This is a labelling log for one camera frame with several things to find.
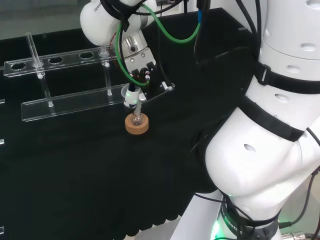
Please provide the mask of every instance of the white robot body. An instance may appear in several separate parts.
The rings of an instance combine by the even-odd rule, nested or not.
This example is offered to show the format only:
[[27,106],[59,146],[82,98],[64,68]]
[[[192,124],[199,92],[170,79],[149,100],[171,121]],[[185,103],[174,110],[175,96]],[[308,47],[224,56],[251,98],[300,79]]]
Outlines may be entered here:
[[[310,3],[268,0],[259,61],[272,72],[299,80],[320,80],[320,14],[318,6]],[[263,86],[254,76],[245,95],[272,116],[302,131],[320,116],[320,94]],[[320,136],[320,119],[310,128]],[[276,216],[292,192],[320,165],[320,148],[308,132],[291,142],[236,108],[209,143],[205,158],[214,184],[258,221]],[[235,238],[221,215],[219,221],[224,236]],[[279,230],[272,238],[277,239],[282,239]]]

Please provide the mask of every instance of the black cloth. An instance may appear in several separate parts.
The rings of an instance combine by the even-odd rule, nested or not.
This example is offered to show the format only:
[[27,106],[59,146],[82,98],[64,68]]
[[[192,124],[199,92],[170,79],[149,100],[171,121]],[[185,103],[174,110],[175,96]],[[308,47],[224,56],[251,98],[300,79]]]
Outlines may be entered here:
[[[176,38],[196,28],[197,13],[163,17]],[[210,10],[198,57],[253,46],[251,34],[223,9]],[[157,59],[157,26],[143,30]],[[94,47],[81,29],[34,36],[39,55]],[[22,122],[21,103],[44,97],[35,74],[0,76],[0,225],[8,240],[122,240],[182,215],[194,192],[215,186],[192,156],[191,137],[237,105],[253,76],[249,52],[201,68],[194,43],[161,36],[163,67],[176,89],[142,106],[146,134],[126,132],[123,104]],[[24,37],[0,41],[0,63],[30,57]],[[52,96],[105,86],[101,64],[46,73]],[[111,65],[111,83],[126,83]]]

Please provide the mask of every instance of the clear acrylic stand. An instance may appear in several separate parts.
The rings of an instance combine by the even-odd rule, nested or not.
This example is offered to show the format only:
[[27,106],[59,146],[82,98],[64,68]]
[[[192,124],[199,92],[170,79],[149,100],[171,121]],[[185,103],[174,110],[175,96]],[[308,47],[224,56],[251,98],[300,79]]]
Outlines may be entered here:
[[[21,104],[22,121],[35,121],[124,102],[125,99],[121,90],[125,84],[111,85],[109,61],[115,59],[115,57],[110,57],[105,46],[38,56],[31,33],[26,34],[26,39],[32,57],[5,62],[3,75],[17,77],[36,74],[41,82],[45,98],[23,102]],[[102,64],[106,87],[51,97],[45,77],[46,71],[98,62]]]

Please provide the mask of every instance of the green cable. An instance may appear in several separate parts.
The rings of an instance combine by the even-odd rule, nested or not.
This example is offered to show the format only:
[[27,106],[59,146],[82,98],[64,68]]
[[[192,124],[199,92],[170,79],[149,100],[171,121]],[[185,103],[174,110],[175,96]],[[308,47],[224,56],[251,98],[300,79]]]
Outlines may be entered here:
[[[156,14],[145,4],[142,4],[142,7],[145,8],[151,15],[152,17],[154,18],[155,22],[158,24],[159,28],[161,29],[161,31],[163,32],[163,34],[168,38],[170,39],[171,41],[175,42],[175,43],[178,43],[178,44],[185,44],[185,43],[188,43],[190,42],[192,39],[195,38],[195,36],[197,36],[198,32],[199,32],[199,28],[200,28],[200,23],[198,23],[198,25],[196,26],[194,32],[192,33],[192,35],[186,39],[177,39],[173,36],[171,36],[167,30],[165,29],[165,27],[162,25],[162,23],[160,22],[160,20],[158,19],[158,17],[156,16]],[[116,47],[115,47],[115,55],[116,55],[116,59],[119,63],[119,66],[121,68],[121,70],[123,71],[123,73],[125,74],[125,76],[130,80],[132,81],[133,83],[135,83],[136,85],[138,86],[146,86],[148,85],[149,81],[147,81],[146,83],[141,83],[141,82],[138,82],[136,81],[125,69],[122,61],[121,61],[121,57],[120,57],[120,54],[119,54],[119,50],[118,50],[118,42],[119,42],[119,35],[120,35],[120,31],[122,30],[121,28],[121,23],[119,24],[118,26],[118,29],[116,31],[116,35],[115,35],[115,42],[117,43],[116,44]]]
[[134,84],[138,85],[138,86],[146,86],[148,84],[147,83],[141,83],[141,82],[138,82],[136,81],[132,76],[130,76],[130,74],[127,72],[127,70],[125,69],[124,65],[122,64],[122,61],[121,61],[121,57],[120,57],[120,54],[119,54],[119,50],[118,50],[118,42],[119,42],[119,35],[120,35],[120,31],[121,31],[121,23],[119,24],[118,26],[118,29],[116,30],[116,35],[115,35],[115,55],[116,55],[116,59],[118,60],[118,63],[119,63],[119,66],[121,68],[121,70],[123,71],[123,73],[125,74],[125,76],[131,80]]
[[142,4],[142,7],[145,8],[154,18],[154,20],[156,21],[156,23],[158,24],[159,28],[161,29],[161,31],[163,32],[163,34],[170,39],[171,41],[178,43],[178,44],[185,44],[190,42],[192,39],[195,38],[195,36],[197,36],[198,32],[199,32],[199,28],[200,28],[200,23],[198,23],[198,25],[196,26],[196,29],[194,30],[194,32],[192,33],[192,35],[186,39],[176,39],[173,36],[171,36],[167,30],[164,28],[164,26],[162,25],[162,23],[160,22],[159,18],[156,16],[156,14],[145,4]]

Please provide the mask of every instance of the black strap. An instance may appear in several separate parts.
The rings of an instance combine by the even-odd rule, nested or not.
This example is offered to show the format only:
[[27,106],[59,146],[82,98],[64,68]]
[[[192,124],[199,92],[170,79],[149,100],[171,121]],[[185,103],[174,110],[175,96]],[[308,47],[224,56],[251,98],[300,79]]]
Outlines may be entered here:
[[304,131],[289,126],[272,116],[245,95],[241,96],[238,107],[256,124],[283,139],[295,142],[304,134]]
[[134,6],[128,6],[120,0],[101,0],[101,5],[115,19],[121,21],[123,30],[126,32],[129,27],[128,19],[134,14],[146,0],[141,0]]
[[264,86],[270,85],[296,94],[320,94],[320,80],[310,81],[283,76],[272,72],[269,66],[259,61],[255,62],[254,75],[258,83]]
[[236,214],[236,208],[232,208],[233,205],[229,201],[228,198],[224,198],[226,200],[227,206],[225,203],[221,204],[220,212],[222,218],[227,225],[228,229],[236,236],[238,236],[238,231],[243,239],[247,240],[270,240],[276,234],[278,230],[278,214],[270,219],[267,220],[259,220],[259,221],[252,221],[247,218]]

